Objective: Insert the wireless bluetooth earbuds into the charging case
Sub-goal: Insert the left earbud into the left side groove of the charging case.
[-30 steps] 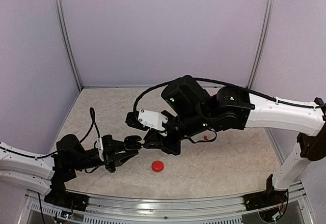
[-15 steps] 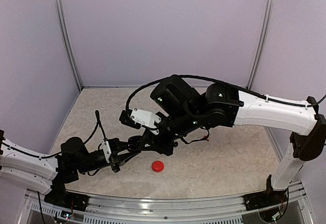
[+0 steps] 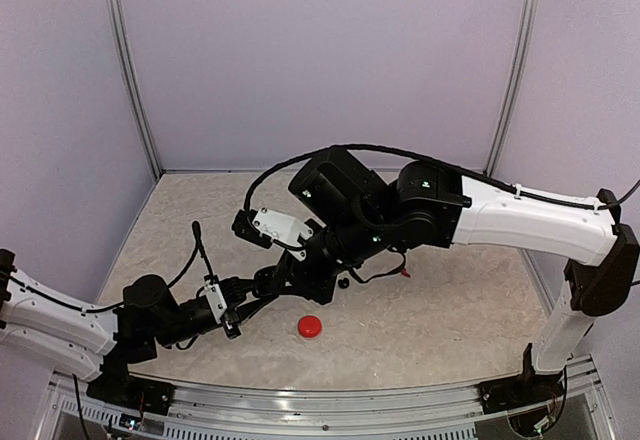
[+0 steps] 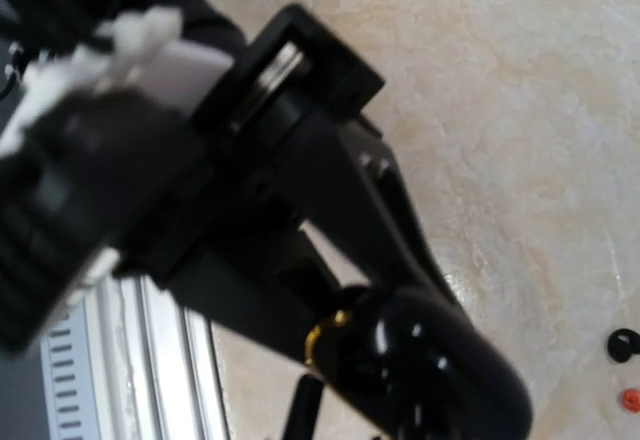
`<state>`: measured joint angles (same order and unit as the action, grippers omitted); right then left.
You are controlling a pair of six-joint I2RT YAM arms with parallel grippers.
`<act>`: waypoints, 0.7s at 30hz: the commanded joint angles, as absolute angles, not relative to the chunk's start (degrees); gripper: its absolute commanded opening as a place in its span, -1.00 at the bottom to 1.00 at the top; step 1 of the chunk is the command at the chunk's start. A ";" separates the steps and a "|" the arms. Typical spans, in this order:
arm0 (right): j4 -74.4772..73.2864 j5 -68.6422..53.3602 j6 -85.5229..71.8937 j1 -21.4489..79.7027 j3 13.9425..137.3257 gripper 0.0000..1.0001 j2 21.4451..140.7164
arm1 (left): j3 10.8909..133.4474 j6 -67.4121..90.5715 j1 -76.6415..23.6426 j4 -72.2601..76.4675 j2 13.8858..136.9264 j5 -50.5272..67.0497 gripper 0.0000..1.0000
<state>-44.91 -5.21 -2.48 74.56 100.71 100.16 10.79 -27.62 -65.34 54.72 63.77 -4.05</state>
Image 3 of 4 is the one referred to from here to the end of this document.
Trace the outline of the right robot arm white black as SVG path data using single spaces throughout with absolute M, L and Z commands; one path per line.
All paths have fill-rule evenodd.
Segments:
M 333 145 L 294 158 L 289 190 L 312 220 L 245 201 L 235 233 L 281 247 L 274 283 L 290 281 L 320 304 L 331 300 L 340 273 L 385 250 L 492 245 L 564 257 L 560 298 L 511 383 L 518 402 L 535 402 L 595 320 L 629 296 L 639 242 L 621 220 L 621 200 L 605 189 L 584 198 L 530 190 L 415 152 L 389 182 L 359 160 L 360 151 L 358 144 Z

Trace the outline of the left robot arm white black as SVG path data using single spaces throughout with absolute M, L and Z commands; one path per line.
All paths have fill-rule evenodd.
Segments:
M 17 268 L 13 252 L 2 250 L 1 340 L 87 382 L 93 397 L 127 405 L 161 391 L 131 375 L 130 365 L 156 359 L 158 348 L 187 351 L 211 331 L 238 337 L 286 282 L 275 267 L 251 279 L 220 279 L 208 267 L 203 286 L 185 302 L 173 296 L 174 285 L 143 275 L 124 288 L 121 301 L 97 307 L 46 289 Z

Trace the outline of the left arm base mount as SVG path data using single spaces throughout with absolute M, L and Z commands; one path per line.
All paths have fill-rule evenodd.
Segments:
M 104 357 L 99 376 L 87 384 L 88 397 L 140 413 L 167 415 L 174 399 L 171 383 L 129 373 L 126 356 L 114 349 Z

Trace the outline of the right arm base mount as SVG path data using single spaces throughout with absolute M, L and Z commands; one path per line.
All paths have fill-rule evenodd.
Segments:
M 484 415 L 506 413 L 509 427 L 520 438 L 542 439 L 564 413 L 567 369 L 550 375 L 537 373 L 532 350 L 532 344 L 524 350 L 520 373 L 483 381 L 477 391 Z

